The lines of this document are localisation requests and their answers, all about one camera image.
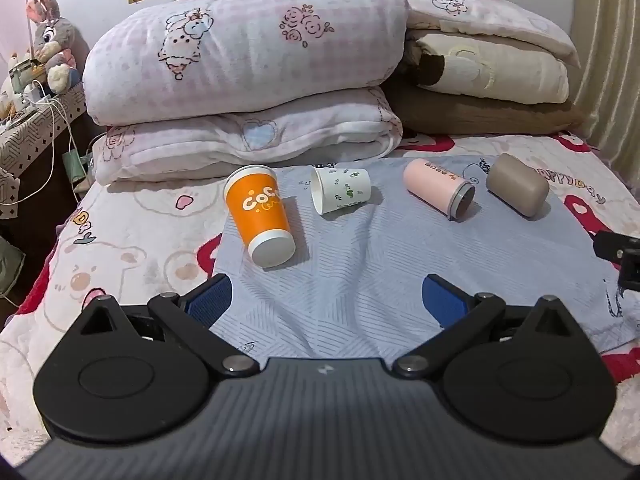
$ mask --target pink tumbler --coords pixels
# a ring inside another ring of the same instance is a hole
[[[424,158],[414,158],[406,166],[404,185],[414,195],[442,211],[449,220],[460,218],[476,193],[476,188],[468,180]]]

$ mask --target cup bottom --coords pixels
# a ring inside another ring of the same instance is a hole
[[[296,243],[289,231],[269,229],[251,240],[248,251],[254,264],[265,269],[289,260],[296,252]]]

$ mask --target light blue fabric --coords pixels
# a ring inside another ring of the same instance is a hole
[[[406,158],[337,164],[366,168],[374,190],[369,203],[324,217],[311,202],[310,167],[276,170],[296,254],[274,269],[255,266],[229,218],[216,270],[229,275],[233,299],[211,330],[238,348],[251,342],[263,365],[269,356],[392,362],[440,331],[421,298],[422,281],[434,272],[509,304],[558,296],[599,351],[639,335],[638,295],[626,292],[618,297],[622,314],[610,312],[618,273],[594,256],[590,236],[557,196],[550,193],[542,214],[529,220],[486,190],[480,157],[430,160],[478,180],[462,221],[404,188]]]

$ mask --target bedding stack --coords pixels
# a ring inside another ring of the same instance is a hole
[[[407,1],[400,74],[383,86],[405,127],[550,134],[582,123],[565,66],[577,52],[555,23],[505,0]]]
[[[105,34],[84,70],[97,181],[209,178],[252,163],[383,156],[401,123],[378,85],[406,0],[179,0]]]

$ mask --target gray rabbit plush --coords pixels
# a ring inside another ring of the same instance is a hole
[[[29,0],[27,17],[38,24],[34,36],[34,56],[44,64],[51,91],[60,94],[80,81],[71,45],[76,29],[69,20],[60,17],[56,0]]]

